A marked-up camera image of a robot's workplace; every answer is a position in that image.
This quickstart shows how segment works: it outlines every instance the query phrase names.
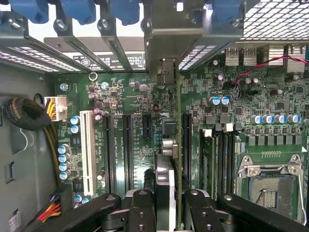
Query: white pci slot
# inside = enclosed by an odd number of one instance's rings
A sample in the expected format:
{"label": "white pci slot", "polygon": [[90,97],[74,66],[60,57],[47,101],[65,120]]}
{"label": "white pci slot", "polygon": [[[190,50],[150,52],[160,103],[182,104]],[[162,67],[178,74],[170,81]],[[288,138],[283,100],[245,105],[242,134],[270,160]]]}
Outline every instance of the white pci slot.
{"label": "white pci slot", "polygon": [[83,159],[83,180],[84,195],[93,196],[97,191],[96,174],[96,150],[95,132],[93,125],[93,112],[85,110],[80,112],[81,138],[82,138],[82,159]]}

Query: white cable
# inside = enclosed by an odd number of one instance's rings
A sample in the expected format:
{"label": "white cable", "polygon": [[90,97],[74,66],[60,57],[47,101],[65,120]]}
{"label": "white cable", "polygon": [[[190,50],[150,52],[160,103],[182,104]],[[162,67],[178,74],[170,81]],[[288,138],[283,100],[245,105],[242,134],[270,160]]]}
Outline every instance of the white cable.
{"label": "white cable", "polygon": [[301,204],[301,209],[303,211],[303,216],[304,216],[303,225],[305,226],[307,224],[307,215],[306,215],[306,210],[305,210],[305,207],[304,207],[303,189],[301,187],[301,181],[300,181],[299,175],[298,175],[298,184],[299,184],[300,204]]}

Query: pci slot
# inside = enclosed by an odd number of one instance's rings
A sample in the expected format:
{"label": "pci slot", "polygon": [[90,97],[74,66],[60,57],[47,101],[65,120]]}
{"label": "pci slot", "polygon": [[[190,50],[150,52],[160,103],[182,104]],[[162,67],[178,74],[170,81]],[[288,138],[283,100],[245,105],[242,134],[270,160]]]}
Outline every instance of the pci slot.
{"label": "pci slot", "polygon": [[103,150],[105,157],[106,192],[116,193],[116,161],[112,116],[103,117]]}
{"label": "pci slot", "polygon": [[191,182],[191,162],[192,162],[192,115],[182,114],[182,154],[183,170]]}
{"label": "pci slot", "polygon": [[133,121],[131,115],[122,116],[125,162],[125,186],[126,192],[134,188],[133,179]]}
{"label": "pci slot", "polygon": [[84,195],[95,195],[97,191],[95,132],[92,111],[81,111],[81,141]]}

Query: ventilation grille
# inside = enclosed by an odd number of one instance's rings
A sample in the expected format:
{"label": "ventilation grille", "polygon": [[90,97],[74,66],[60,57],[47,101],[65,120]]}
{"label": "ventilation grille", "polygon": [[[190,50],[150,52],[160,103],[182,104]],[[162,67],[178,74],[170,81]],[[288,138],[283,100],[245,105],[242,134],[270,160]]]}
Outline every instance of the ventilation grille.
{"label": "ventilation grille", "polygon": [[246,14],[241,40],[308,40],[309,2],[261,0]]}
{"label": "ventilation grille", "polygon": [[23,65],[26,65],[26,66],[29,66],[29,67],[32,67],[32,68],[35,68],[35,69],[39,69],[39,70],[42,70],[42,71],[45,71],[45,72],[58,72],[59,71],[59,70],[52,69],[52,68],[49,68],[47,66],[32,62],[30,60],[26,60],[26,59],[23,59],[23,58],[20,58],[20,57],[10,55],[8,53],[4,53],[2,51],[0,51],[0,58],[4,59],[4,60],[15,62],[15,63],[23,64]]}
{"label": "ventilation grille", "polygon": [[54,65],[56,67],[59,67],[59,68],[62,68],[64,70],[67,70],[69,72],[72,72],[72,71],[80,71],[79,69],[73,67],[73,66],[70,66],[60,60],[57,60],[55,58],[52,58],[44,53],[41,53],[37,50],[33,50],[31,47],[8,47],[9,49],[12,49],[16,52],[20,52],[24,55],[27,55],[27,56],[30,56],[32,58],[36,58],[36,59],[39,59],[41,61],[44,61],[48,64],[51,64],[51,65]]}

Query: black pcie slot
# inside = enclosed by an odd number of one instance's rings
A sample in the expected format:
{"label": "black pcie slot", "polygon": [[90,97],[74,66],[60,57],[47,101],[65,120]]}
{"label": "black pcie slot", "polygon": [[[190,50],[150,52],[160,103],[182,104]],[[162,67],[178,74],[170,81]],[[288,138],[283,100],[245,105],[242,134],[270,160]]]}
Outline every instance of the black pcie slot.
{"label": "black pcie slot", "polygon": [[123,146],[125,162],[125,187],[126,192],[134,188],[133,180],[133,121],[131,115],[122,116]]}
{"label": "black pcie slot", "polygon": [[183,170],[191,182],[191,162],[192,162],[192,115],[182,114],[182,154]]}
{"label": "black pcie slot", "polygon": [[116,162],[112,116],[104,116],[102,124],[105,157],[106,192],[116,193]]}

